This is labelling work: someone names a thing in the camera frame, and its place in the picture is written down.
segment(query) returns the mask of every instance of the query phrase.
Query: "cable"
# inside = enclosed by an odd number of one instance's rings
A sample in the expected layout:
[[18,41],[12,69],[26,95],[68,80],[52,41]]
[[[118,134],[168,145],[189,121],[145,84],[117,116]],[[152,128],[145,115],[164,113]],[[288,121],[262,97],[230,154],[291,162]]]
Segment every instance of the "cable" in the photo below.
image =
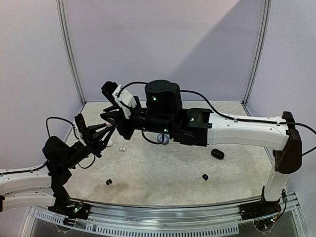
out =
[[[198,92],[192,91],[192,90],[180,90],[180,91],[181,92],[192,93],[192,94],[195,94],[195,95],[198,95],[198,96],[202,97],[207,102],[207,104],[211,107],[211,109],[215,113],[217,113],[219,116],[222,116],[222,117],[230,119],[230,120],[235,120],[233,117],[230,117],[230,116],[222,114],[221,112],[218,112],[214,108],[214,106],[208,101],[208,99],[204,95],[202,95],[201,93],[198,93]],[[276,121],[267,121],[267,120],[258,120],[258,119],[245,119],[245,118],[237,118],[236,121],[241,121],[241,122],[261,122],[261,123],[277,124]],[[316,131],[314,129],[312,129],[311,127],[309,127],[309,126],[307,126],[307,125],[305,125],[303,123],[298,123],[298,122],[280,122],[279,124],[293,124],[293,125],[297,125],[297,126],[302,126],[302,127],[305,127],[307,129],[309,129],[311,132],[313,132],[316,135]],[[316,150],[316,146],[313,147],[312,149],[308,150],[307,152],[303,153],[302,157],[307,155],[308,153],[314,151],[314,150]]]
[[164,134],[162,134],[162,141],[161,141],[161,142],[154,142],[154,141],[148,139],[148,138],[145,136],[145,134],[144,134],[144,130],[142,130],[142,136],[143,136],[143,138],[144,138],[146,141],[148,141],[148,142],[151,143],[151,144],[161,145],[161,144],[164,142]]
[[284,204],[284,208],[283,208],[282,213],[281,213],[280,215],[277,215],[277,216],[276,216],[275,221],[277,221],[278,219],[280,219],[280,217],[285,213],[286,205],[287,205],[287,202]]
[[88,165],[87,167],[82,167],[79,163],[78,163],[78,165],[79,165],[80,168],[82,168],[82,169],[88,169],[88,168],[90,168],[90,167],[94,164],[94,162],[95,162],[95,155],[93,155],[93,161],[92,161],[91,164]]
[[65,118],[61,118],[61,117],[48,117],[46,119],[46,130],[47,130],[48,137],[50,137],[50,133],[49,133],[49,129],[48,129],[48,121],[50,119],[58,119],[58,120],[62,120],[62,121],[65,121],[65,122],[69,123],[73,127],[74,136],[76,137],[77,140],[79,140],[79,138],[76,135],[75,124],[73,122],[70,122],[69,120],[67,120]]
[[[204,95],[202,95],[201,93],[198,93],[198,92],[193,91],[193,90],[180,90],[180,92],[192,93],[192,94],[195,94],[195,95],[198,95],[198,96],[202,97],[207,102],[207,104],[211,107],[211,109],[215,113],[217,113],[219,116],[222,116],[222,117],[224,117],[226,119],[235,120],[235,118],[230,117],[230,116],[225,115],[225,114],[222,114],[221,112],[217,111],[215,109],[215,107],[209,102],[209,100]],[[275,122],[275,121],[258,120],[258,119],[245,119],[245,118],[237,118],[236,121],[240,121],[240,122],[262,122],[262,123],[277,124],[277,122]]]
[[[144,81],[133,81],[133,82],[131,82],[131,83],[129,83],[129,84],[126,84],[126,85],[123,86],[123,87],[121,88],[121,90],[118,92],[117,97],[119,98],[119,96],[121,95],[122,91],[123,91],[125,88],[129,87],[130,85],[134,85],[134,84],[145,84],[145,85],[147,85],[148,83],[147,83],[147,82],[144,82]],[[124,107],[126,107],[126,108],[128,108],[128,109],[131,109],[131,107],[129,107],[128,105],[124,104],[123,101],[121,101],[120,103],[121,103]]]
[[[312,129],[311,127],[309,127],[309,126],[307,126],[306,124],[303,124],[303,123],[299,123],[299,122],[280,122],[280,124],[292,124],[292,125],[297,125],[297,126],[305,127],[305,128],[307,128],[308,130],[310,130],[311,132],[313,132],[313,134],[316,135],[316,131],[315,131],[314,129]],[[314,150],[316,150],[316,146],[313,147],[312,149],[308,150],[307,152],[304,152],[304,153],[302,154],[302,156],[305,156],[305,155],[307,155],[308,153],[310,153],[310,152],[312,152],[312,151],[314,151]]]
[[175,114],[174,114],[174,113],[171,113],[170,116],[169,116],[169,121],[170,121],[171,126],[172,126],[173,129],[175,129],[178,133],[183,133],[183,131],[182,131],[180,128],[177,127],[174,118],[175,118]]
[[286,191],[285,189],[282,190],[282,200],[284,202],[284,208],[283,208],[283,211],[282,213],[280,214],[280,212],[277,214],[277,216],[274,218],[273,222],[277,221],[278,219],[280,219],[280,217],[285,213],[285,210],[286,210],[286,204],[287,204],[287,196],[286,196]]
[[19,173],[27,173],[27,172],[38,171],[39,169],[42,169],[43,167],[45,167],[46,164],[47,164],[47,161],[46,161],[43,165],[41,165],[40,167],[38,167],[38,168],[36,168],[36,169],[10,171],[10,172],[5,172],[5,173],[0,173],[0,175],[5,175],[5,174],[19,174]]

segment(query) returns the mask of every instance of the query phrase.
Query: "black mounting bracket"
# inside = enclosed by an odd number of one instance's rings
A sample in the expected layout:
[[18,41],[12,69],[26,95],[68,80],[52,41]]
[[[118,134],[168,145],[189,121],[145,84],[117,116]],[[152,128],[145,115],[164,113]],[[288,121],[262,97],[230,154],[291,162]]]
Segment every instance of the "black mounting bracket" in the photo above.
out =
[[[282,119],[286,122],[295,122],[291,112],[283,112]],[[273,155],[276,160],[275,171],[281,174],[291,174],[297,171],[302,166],[302,140],[298,130],[294,124],[287,125],[286,131],[289,136],[283,151],[273,150]]]
[[0,212],[3,211],[3,201],[4,201],[4,196],[0,196]]
[[84,219],[87,220],[90,214],[91,205],[72,201],[67,206],[50,206],[49,211],[68,216],[69,219]]
[[264,197],[264,191],[265,191],[265,187],[263,186],[260,201],[245,203],[239,206],[242,220],[248,220],[248,219],[257,218],[261,216],[272,215],[274,213],[277,213],[279,210],[281,210],[281,207],[279,204],[280,200],[266,201]]

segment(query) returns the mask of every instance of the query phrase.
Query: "small black object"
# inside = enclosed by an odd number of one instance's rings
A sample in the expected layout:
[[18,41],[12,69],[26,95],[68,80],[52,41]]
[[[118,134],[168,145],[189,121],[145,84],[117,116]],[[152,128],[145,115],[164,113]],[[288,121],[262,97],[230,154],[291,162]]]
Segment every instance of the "small black object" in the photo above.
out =
[[224,159],[224,152],[218,150],[218,149],[213,149],[212,152],[211,152],[212,156],[217,158],[217,159]]
[[202,175],[202,178],[203,178],[204,180],[208,180],[207,174],[203,174],[203,175]]
[[112,180],[108,179],[106,183],[107,183],[107,185],[110,185],[112,183]]

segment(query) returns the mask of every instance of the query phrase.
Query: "aluminum frame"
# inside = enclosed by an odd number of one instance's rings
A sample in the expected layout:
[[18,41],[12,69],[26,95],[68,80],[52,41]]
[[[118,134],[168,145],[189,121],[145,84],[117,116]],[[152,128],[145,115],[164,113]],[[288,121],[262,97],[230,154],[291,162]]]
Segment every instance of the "aluminum frame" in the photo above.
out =
[[257,44],[257,50],[256,50],[256,55],[255,55],[255,61],[252,66],[251,74],[250,74],[250,79],[248,82],[248,86],[246,88],[245,94],[243,96],[243,101],[242,103],[247,106],[251,91],[255,82],[255,78],[257,76],[258,68],[259,68],[259,63],[260,63],[260,58],[262,55],[263,51],[263,46],[264,46],[264,41],[266,38],[267,34],[267,29],[268,29],[268,21],[269,21],[269,14],[270,14],[270,8],[271,8],[271,0],[265,0],[265,8],[263,11],[262,15],[262,20],[261,20],[261,28],[260,28],[260,34],[258,38],[258,44]]
[[80,82],[80,78],[78,75],[74,55],[73,55],[73,50],[71,47],[70,43],[70,37],[68,33],[68,27],[67,27],[67,21],[66,21],[66,13],[65,13],[65,7],[64,7],[64,2],[63,0],[56,0],[57,1],[57,10],[58,10],[58,16],[59,16],[59,22],[60,22],[60,27],[61,27],[61,32],[63,35],[63,40],[65,44],[65,50],[69,62],[69,67],[73,76],[75,88],[78,94],[78,97],[80,99],[80,102],[82,105],[86,104],[86,99],[84,97],[84,92],[83,88]]
[[[301,208],[294,192],[288,193],[286,212],[291,212],[299,237],[309,236]],[[77,230],[103,236],[134,237],[206,237],[239,233],[238,225],[253,222],[241,220],[239,204],[260,197],[237,200],[233,204],[205,206],[126,206],[87,202],[92,205],[88,220],[76,220],[73,228],[63,225],[65,216],[49,212],[45,207],[33,207],[28,215],[22,236],[28,237],[36,218],[56,224],[65,231]]]

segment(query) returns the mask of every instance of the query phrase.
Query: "black oval object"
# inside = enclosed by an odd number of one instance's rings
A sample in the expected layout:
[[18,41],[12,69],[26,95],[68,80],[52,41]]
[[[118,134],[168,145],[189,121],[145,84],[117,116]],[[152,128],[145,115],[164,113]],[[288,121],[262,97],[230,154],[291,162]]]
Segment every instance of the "black oval object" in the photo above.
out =
[[217,159],[224,159],[224,152],[220,151],[219,149],[213,149],[211,152],[212,156],[217,158]]

